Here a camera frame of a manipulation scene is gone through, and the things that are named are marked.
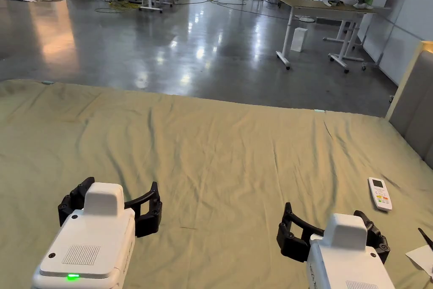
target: white box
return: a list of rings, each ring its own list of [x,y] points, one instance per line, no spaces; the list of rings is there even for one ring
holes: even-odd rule
[[[302,52],[302,46],[304,44],[304,39],[307,36],[307,31],[308,30],[306,28],[295,28],[290,50]]]

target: black pen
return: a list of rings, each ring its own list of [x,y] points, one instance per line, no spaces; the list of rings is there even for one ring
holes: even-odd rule
[[[433,240],[431,240],[429,236],[427,236],[426,233],[422,231],[421,228],[418,228],[418,230],[421,233],[422,237],[424,237],[424,239],[426,240],[427,245],[430,246],[430,248],[433,250]]]

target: remote control display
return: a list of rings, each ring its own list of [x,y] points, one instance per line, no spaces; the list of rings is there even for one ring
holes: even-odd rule
[[[370,177],[368,179],[368,184],[370,185],[372,197],[377,208],[383,211],[391,211],[391,199],[389,198],[389,193],[386,189],[385,182],[381,179]]]

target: gray headboard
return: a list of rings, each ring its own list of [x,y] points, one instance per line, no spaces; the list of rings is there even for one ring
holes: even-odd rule
[[[422,42],[386,114],[418,155],[433,168],[433,51]]]

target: green led light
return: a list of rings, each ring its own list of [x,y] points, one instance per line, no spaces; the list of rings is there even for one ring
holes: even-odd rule
[[[67,276],[68,281],[74,281],[79,278],[79,274],[69,273]]]

